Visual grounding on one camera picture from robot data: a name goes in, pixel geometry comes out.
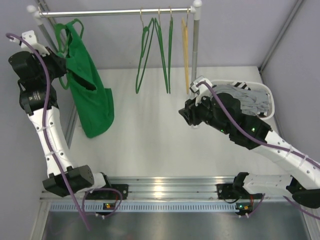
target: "green cloth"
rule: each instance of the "green cloth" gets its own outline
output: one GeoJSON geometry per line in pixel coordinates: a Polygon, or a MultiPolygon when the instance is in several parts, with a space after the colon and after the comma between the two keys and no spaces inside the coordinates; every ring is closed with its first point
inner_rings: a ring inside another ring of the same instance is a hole
{"type": "Polygon", "coordinates": [[[82,128],[88,138],[104,133],[114,121],[114,101],[110,88],[104,88],[98,71],[82,42],[83,25],[80,36],[73,24],[55,25],[55,36],[59,54],[66,51],[67,87],[70,87],[82,128]],[[65,29],[67,44],[62,50],[60,34],[65,29]]]}

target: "white tabletop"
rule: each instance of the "white tabletop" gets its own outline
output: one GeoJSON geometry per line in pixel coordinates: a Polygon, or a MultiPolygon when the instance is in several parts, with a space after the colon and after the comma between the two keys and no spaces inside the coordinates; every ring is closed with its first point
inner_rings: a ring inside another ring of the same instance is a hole
{"type": "MultiPolygon", "coordinates": [[[[111,88],[115,118],[102,135],[89,139],[77,119],[70,151],[79,166],[110,177],[235,176],[239,172],[283,174],[270,160],[241,146],[202,123],[193,129],[178,110],[187,99],[184,68],[171,69],[171,94],[166,93],[163,70],[146,69],[139,94],[137,69],[99,71],[111,88]]],[[[199,67],[209,80],[261,83],[257,67],[199,67]]],[[[274,130],[273,119],[267,121],[274,130]]]]}

